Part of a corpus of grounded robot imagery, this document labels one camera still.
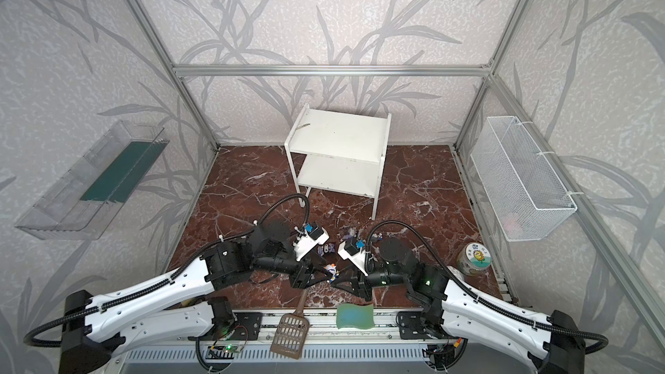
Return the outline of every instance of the white shelf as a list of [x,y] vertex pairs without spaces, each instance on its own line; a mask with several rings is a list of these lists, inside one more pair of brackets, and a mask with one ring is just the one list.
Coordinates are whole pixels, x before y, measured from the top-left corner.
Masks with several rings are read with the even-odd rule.
[[388,119],[305,109],[289,151],[379,163]]
[[[386,162],[390,113],[386,119],[313,110],[305,104],[284,142],[295,189],[306,187],[374,199],[372,220]],[[291,153],[307,155],[296,175]]]
[[378,163],[308,154],[298,185],[374,198],[380,172]]

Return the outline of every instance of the brown marble surface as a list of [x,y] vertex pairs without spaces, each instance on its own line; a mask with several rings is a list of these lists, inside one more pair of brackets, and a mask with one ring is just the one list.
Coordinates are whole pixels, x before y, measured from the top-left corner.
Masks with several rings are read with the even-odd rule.
[[[296,170],[304,155],[295,154]],[[295,192],[283,147],[227,146],[207,179],[185,233],[171,260],[170,268],[184,262],[189,254],[218,234],[229,236],[250,229],[271,204]],[[371,198],[312,189],[310,222],[328,231],[336,245],[350,231],[361,237],[382,220],[395,219],[411,224],[436,249],[446,264],[455,263],[462,247],[480,241],[469,200],[461,184],[448,146],[389,146],[381,185],[376,221],[371,220]],[[300,222],[303,209],[297,201],[280,206],[273,215]],[[398,237],[420,260],[434,262],[418,238],[399,226],[378,230],[384,237]],[[338,260],[337,253],[325,256]],[[339,263],[338,268],[346,265]],[[255,271],[252,279],[261,281],[269,274]],[[499,295],[494,275],[467,277],[467,283]],[[411,308],[416,304],[404,297],[403,286],[375,288],[374,306]],[[286,276],[266,284],[240,283],[213,295],[225,295],[234,309],[295,308],[300,293],[289,286]],[[334,308],[338,303],[365,303],[358,297],[321,283],[310,289],[308,308]]]

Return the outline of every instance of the wire mesh basket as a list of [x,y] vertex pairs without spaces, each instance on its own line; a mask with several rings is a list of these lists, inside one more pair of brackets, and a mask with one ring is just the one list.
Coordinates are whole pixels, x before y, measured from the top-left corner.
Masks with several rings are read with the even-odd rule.
[[542,240],[577,211],[543,151],[515,116],[488,117],[471,159],[508,241]]

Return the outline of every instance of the wall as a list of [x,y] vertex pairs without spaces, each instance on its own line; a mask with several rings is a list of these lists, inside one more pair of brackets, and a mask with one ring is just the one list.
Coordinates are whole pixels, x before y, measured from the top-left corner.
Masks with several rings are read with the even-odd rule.
[[[499,75],[654,289],[665,297],[665,6],[662,0],[535,0]],[[571,218],[538,242],[506,243],[469,159],[481,122],[508,114],[490,93],[461,152],[523,305],[560,309],[611,345],[595,373],[665,373],[665,356]]]
[[390,112],[390,143],[448,144],[455,141],[480,84],[475,77],[356,79],[359,87],[377,92],[355,99],[348,77],[196,77],[187,83],[218,140],[232,145],[283,145],[305,103],[378,117]]
[[[72,292],[161,271],[213,153],[122,0],[0,0],[0,55],[0,366],[48,374],[58,351],[24,334],[62,316]],[[171,142],[101,238],[14,228],[119,119],[161,124]]]
[[[180,64],[477,65],[489,61],[516,0],[141,1]],[[391,143],[450,143],[479,83],[326,81],[194,78],[189,87],[218,138],[231,144],[284,141],[305,102],[350,113],[390,111],[396,125]]]

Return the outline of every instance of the brown plastic scoop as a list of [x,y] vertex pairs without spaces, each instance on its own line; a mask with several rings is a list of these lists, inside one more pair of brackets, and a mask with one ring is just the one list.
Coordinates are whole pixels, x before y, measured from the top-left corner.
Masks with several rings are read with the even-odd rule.
[[304,319],[304,301],[307,299],[307,289],[303,289],[300,302],[295,313],[287,313],[279,320],[273,345],[270,350],[285,357],[300,359],[303,354],[304,339],[309,331],[309,321]]

